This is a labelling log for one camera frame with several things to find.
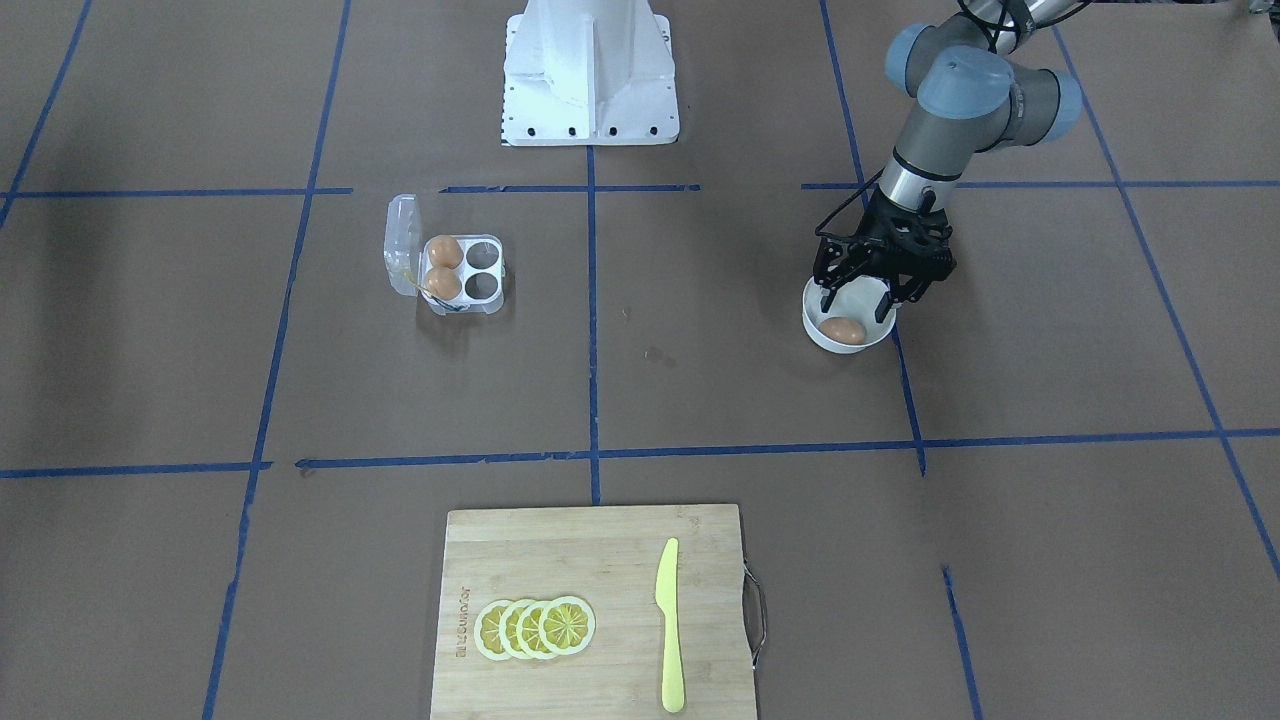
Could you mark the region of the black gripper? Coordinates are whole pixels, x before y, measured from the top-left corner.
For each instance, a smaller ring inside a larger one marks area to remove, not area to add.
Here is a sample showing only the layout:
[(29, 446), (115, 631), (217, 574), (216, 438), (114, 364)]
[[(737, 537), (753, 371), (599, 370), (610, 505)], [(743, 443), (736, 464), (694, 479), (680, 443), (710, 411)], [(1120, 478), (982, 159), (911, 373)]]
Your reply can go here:
[(827, 229), (846, 208), (860, 201), (859, 188), (819, 225), (819, 247), (812, 278), (820, 286), (820, 313), (828, 315), (838, 290), (859, 277), (874, 277), (884, 287), (876, 322), (886, 323), (899, 301), (918, 301), (934, 283), (946, 281), (957, 263), (950, 246), (954, 233), (938, 195), (927, 188), (916, 209), (905, 209), (876, 190), (851, 234)]

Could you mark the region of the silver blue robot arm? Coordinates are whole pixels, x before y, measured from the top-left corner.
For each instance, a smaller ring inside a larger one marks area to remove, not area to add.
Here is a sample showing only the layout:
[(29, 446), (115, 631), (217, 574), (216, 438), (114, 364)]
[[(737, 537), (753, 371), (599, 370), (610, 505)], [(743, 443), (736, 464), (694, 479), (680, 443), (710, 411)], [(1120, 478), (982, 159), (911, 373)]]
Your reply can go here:
[(938, 26), (901, 31), (884, 56), (888, 79), (914, 100), (890, 159), (859, 193), (869, 199), (851, 234), (815, 228), (812, 278), (820, 309), (863, 277), (882, 283), (876, 319), (950, 277), (956, 266), (945, 208), (977, 154), (1065, 136), (1083, 108), (1079, 83), (1010, 60), (1039, 29), (1082, 1), (961, 1)]

